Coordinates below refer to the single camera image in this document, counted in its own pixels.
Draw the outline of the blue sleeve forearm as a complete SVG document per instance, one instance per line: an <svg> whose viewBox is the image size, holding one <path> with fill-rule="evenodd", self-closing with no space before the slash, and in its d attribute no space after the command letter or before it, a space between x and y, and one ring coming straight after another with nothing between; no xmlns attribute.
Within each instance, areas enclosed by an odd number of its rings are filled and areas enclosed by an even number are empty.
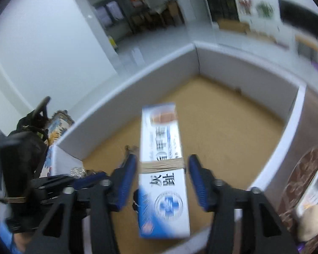
<svg viewBox="0 0 318 254"><path fill-rule="evenodd" d="M14 235L9 231L4 222L0 223L0 238L10 253L22 254L14 241Z"/></svg>

